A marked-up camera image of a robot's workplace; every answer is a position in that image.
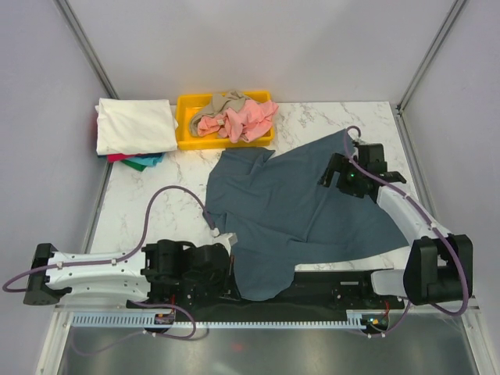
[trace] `blue cloth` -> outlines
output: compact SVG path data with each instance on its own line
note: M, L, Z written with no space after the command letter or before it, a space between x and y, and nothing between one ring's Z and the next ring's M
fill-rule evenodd
M165 152L158 152L156 154L147 154L147 155L137 155L133 156L127 160L131 162L141 164L142 166L155 166L157 163L163 160L163 156Z
M241 296L272 298L293 281L295 265L362 259L408 245L371 198L317 184L344 131L270 159L265 148L232 148L209 176L206 207L231 249Z

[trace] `metal floor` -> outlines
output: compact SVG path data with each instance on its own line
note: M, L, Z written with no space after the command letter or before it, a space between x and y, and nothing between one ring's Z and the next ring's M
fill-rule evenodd
M91 352L131 331L78 328L75 344ZM339 330L219 329L192 342L140 335L91 357L80 357L67 348L59 373L478 374L461 319L434 314L410 314L392 334L377 339Z

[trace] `marble tabletop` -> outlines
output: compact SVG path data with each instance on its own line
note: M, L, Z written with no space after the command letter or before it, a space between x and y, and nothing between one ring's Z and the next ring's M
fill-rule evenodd
M390 170L408 181L416 197L402 143L387 102L282 103L274 118L276 137L268 147L275 155L315 141L328 134L357 125L362 140L382 143ZM127 252L141 237L146 205L151 196L166 185L177 184L192 190L202 201L208 176L223 150L169 152L154 168L138 172L115 163L100 207L91 253ZM182 191L169 190L155 201L145 243L163 238L191 241L196 245L213 242L196 201ZM408 248L351 262L298 265L296 270L373 270L404 268Z

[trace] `white wall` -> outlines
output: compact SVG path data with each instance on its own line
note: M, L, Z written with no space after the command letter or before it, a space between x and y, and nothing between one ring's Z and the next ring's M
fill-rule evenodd
M405 112L437 214L474 245L475 293L500 353L500 2L464 9Z
M92 130L104 92L52 1L0 2L0 51L3 284L40 242L80 251L104 170ZM48 329L52 308L22 301L0 291L1 374L34 373Z
M398 102L452 0L70 0L121 98Z

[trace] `yellow plastic tray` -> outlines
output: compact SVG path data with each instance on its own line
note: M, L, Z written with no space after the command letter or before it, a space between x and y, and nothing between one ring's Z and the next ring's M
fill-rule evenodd
M271 100L268 91L246 91L245 94L256 102L267 102ZM179 127L175 131L177 145L180 150L203 150L207 148L229 148L229 147L257 147L269 146L274 138L274 127L261 138L253 142L246 143L239 141L231 143L228 138L218 138L217 133L212 133L204 137L193 137L189 132L189 121L204 106L210 103L212 94L181 95L177 99L175 118Z

